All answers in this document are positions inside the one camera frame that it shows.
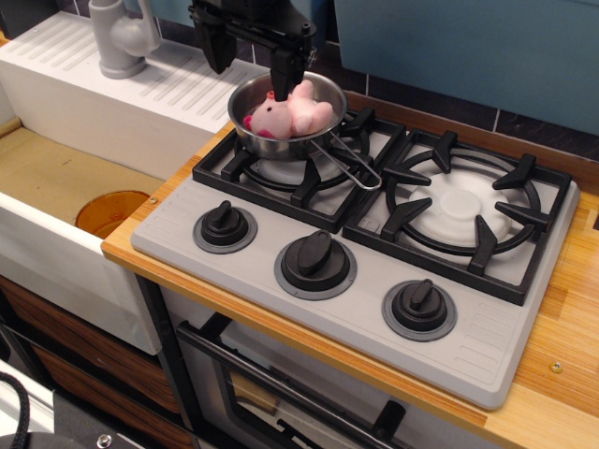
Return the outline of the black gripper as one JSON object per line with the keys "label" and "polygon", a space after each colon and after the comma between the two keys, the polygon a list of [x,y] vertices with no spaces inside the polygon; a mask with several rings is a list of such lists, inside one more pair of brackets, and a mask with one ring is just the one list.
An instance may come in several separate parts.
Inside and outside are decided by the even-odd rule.
{"label": "black gripper", "polygon": [[270,80],[276,101],[301,83],[303,55],[313,48],[315,26],[290,1],[194,1],[189,7],[200,48],[217,74],[237,55],[237,41],[274,49]]}

